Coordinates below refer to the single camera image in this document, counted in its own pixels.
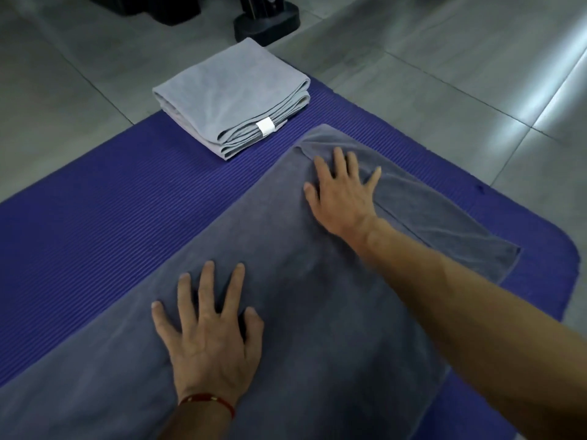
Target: red bracelet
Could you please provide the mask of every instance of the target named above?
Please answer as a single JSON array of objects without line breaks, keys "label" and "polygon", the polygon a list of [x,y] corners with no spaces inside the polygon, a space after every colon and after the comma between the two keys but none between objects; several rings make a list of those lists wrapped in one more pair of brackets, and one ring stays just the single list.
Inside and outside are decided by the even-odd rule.
[{"label": "red bracelet", "polygon": [[180,405],[183,405],[184,403],[190,403],[192,401],[217,401],[219,402],[221,405],[224,405],[226,407],[226,409],[228,409],[230,411],[230,415],[232,418],[234,418],[234,408],[232,407],[232,405],[224,400],[221,397],[216,397],[216,395],[213,394],[193,394],[193,395],[189,395],[186,398],[184,398],[183,400],[180,401]]}]

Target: yoga mat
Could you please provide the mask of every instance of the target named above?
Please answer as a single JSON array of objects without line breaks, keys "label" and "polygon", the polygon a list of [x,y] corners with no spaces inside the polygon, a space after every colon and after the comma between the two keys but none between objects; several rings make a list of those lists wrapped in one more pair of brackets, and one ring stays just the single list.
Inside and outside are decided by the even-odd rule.
[{"label": "yoga mat", "polygon": [[[379,151],[521,246],[503,287],[561,319],[578,276],[570,239],[317,80],[280,132],[224,162],[158,112],[0,203],[0,385],[83,327],[239,198],[322,123]],[[511,439],[451,374],[417,439]]]}]

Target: white label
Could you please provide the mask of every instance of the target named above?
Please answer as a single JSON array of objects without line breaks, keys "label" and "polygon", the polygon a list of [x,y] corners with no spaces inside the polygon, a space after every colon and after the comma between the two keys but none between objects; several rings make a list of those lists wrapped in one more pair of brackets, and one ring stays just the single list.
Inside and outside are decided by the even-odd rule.
[{"label": "white label", "polygon": [[265,117],[263,120],[258,121],[256,125],[259,127],[263,137],[275,131],[275,125],[273,124],[271,117]]}]

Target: spread out towel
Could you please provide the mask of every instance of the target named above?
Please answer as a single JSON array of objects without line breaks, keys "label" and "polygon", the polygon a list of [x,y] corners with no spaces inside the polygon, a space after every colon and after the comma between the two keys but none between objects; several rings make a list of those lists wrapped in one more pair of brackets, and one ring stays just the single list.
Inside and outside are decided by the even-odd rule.
[{"label": "spread out towel", "polygon": [[246,264],[240,310],[254,306],[265,320],[260,367],[229,438],[409,438],[449,368],[384,280],[313,218],[302,185],[316,182],[312,158],[332,163],[336,145],[356,152],[363,179],[383,168],[376,210],[396,229],[490,281],[513,268],[516,246],[321,125],[127,295],[1,388],[2,438],[155,438],[177,400],[150,303],[162,300],[178,327],[177,279],[189,271],[195,286],[208,259],[220,304],[231,270]]},{"label": "spread out towel", "polygon": [[307,75],[246,38],[153,93],[177,124],[228,160],[304,108],[309,86]]}]

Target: tile floor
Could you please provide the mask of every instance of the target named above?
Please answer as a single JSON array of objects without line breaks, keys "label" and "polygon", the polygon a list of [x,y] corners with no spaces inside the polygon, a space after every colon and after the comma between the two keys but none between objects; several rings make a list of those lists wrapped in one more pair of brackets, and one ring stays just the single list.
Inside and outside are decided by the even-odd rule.
[{"label": "tile floor", "polygon": [[[270,46],[569,233],[587,253],[587,0],[290,0]],[[158,110],[230,46],[238,0],[166,27],[88,0],[0,0],[0,200]],[[34,126],[28,126],[31,118]],[[566,323],[587,334],[582,277]]]}]

